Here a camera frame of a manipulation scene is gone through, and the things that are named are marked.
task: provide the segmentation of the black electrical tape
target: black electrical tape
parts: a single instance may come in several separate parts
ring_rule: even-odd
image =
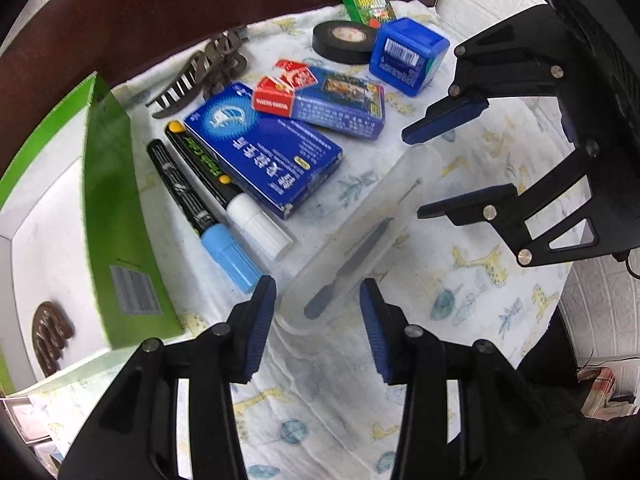
[[[324,22],[314,28],[313,49],[320,56],[347,65],[371,60],[378,31],[358,22]]]

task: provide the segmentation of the barcode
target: barcode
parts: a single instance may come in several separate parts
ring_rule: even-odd
[[[401,45],[397,41],[386,38],[385,52],[396,59],[399,59],[407,65],[416,66],[420,56],[413,50]]]
[[[114,265],[109,268],[121,311],[132,316],[162,314],[148,274]]]

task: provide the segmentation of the marker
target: marker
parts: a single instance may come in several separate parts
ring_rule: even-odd
[[[258,203],[215,163],[200,141],[179,121],[171,121],[164,133],[233,224],[270,260],[277,260],[293,241],[269,218]]]
[[[251,292],[262,275],[260,270],[244,253],[226,226],[209,211],[162,140],[152,140],[146,146],[146,152],[175,203],[197,232],[207,253],[245,294]]]

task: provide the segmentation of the blue box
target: blue box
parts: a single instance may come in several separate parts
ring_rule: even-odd
[[[265,76],[255,86],[255,110],[378,138],[385,125],[382,85],[289,59],[279,60],[274,69],[276,76]]]
[[[414,97],[436,73],[449,40],[415,22],[400,18],[378,29],[369,71]]]
[[[184,123],[245,191],[286,220],[336,170],[342,149],[308,124],[253,110],[251,95],[235,83]]]

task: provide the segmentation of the green box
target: green box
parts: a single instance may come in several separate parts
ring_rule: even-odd
[[[396,18],[389,0],[342,0],[352,22],[378,28]]]
[[[45,378],[31,339],[37,306],[74,327]],[[140,206],[129,116],[96,73],[39,124],[0,180],[0,387],[33,393],[182,334]]]

